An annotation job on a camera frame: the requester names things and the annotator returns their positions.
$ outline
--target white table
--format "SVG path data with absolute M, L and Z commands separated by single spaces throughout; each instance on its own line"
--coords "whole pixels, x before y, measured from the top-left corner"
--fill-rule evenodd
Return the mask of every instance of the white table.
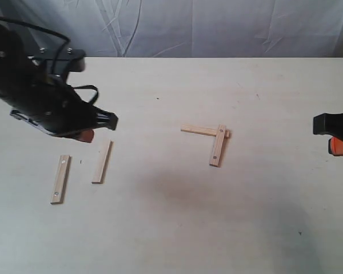
M 0 101 L 0 274 L 343 273 L 343 157 L 312 134 L 314 116 L 343 112 L 343 59 L 86 61 L 69 82 L 119 116 L 92 144 Z M 232 130 L 221 168 L 214 138 L 182 124 Z M 65 201 L 50 205 L 61 154 Z

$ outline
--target black cable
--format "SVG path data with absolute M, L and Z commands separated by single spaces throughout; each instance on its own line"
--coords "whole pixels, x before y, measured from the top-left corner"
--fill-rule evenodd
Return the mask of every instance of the black cable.
M 66 46 L 67 44 L 69 44 L 70 41 L 71 41 L 69 37 L 64 36 L 64 35 L 61 34 L 61 33 L 57 33 L 56 31 L 49 30 L 49 29 L 45 29 L 44 27 L 39 27 L 39 26 L 30 24 L 30 23 L 26 23 L 26 22 L 23 22 L 23 21 L 15 20 L 15 19 L 10 19 L 10 18 L 6 18 L 6 17 L 0 16 L 0 21 L 7 22 L 7 23 L 17 24 L 17 25 L 20 25 L 20 26 L 23 26 L 23 27 L 29 27 L 30 29 L 38 30 L 38 31 L 41 31 L 41 32 L 43 32 L 43 33 L 47 33 L 47 34 L 50 34 L 50 35 L 53 35 L 53 36 L 56 36 L 56 37 L 59 37 L 59 38 L 65 40 L 64 43 L 58 47 L 58 49 L 57 49 L 57 51 L 56 51 L 56 53 L 55 53 L 53 62 L 52 62 L 51 74 L 54 74 L 54 70 L 55 70 L 55 68 L 56 68 L 56 63 L 57 63 L 57 60 L 58 60 L 58 57 L 59 57 L 61 51 L 62 51 L 62 50 L 65 48 L 65 46 Z

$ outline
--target wooden block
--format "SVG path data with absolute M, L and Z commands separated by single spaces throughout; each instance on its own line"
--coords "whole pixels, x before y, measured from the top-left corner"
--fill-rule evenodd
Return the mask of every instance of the wooden block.
M 208 136 L 216 136 L 217 130 L 214 130 L 212 128 L 203 128 L 203 127 L 193 127 L 193 126 L 187 126 L 183 125 L 181 127 L 181 131 L 189 132 L 189 133 L 196 133 L 196 134 L 202 134 L 202 135 L 208 135 Z M 230 138 L 230 131 L 225 131 L 225 138 Z
M 213 152 L 210 158 L 210 166 L 218 167 L 220 161 L 222 144 L 225 139 L 226 126 L 219 124 L 217 128 L 217 135 L 215 139 L 215 144 L 213 146 Z
M 62 204 L 69 171 L 70 155 L 61 155 L 59 158 L 55 185 L 51 197 L 51 204 Z
M 105 171 L 111 145 L 112 145 L 111 140 L 105 140 L 101 147 L 101 154 L 99 156 L 98 165 L 94 173 L 93 181 L 91 181 L 91 183 L 93 184 L 101 184 L 103 181 L 104 171 Z

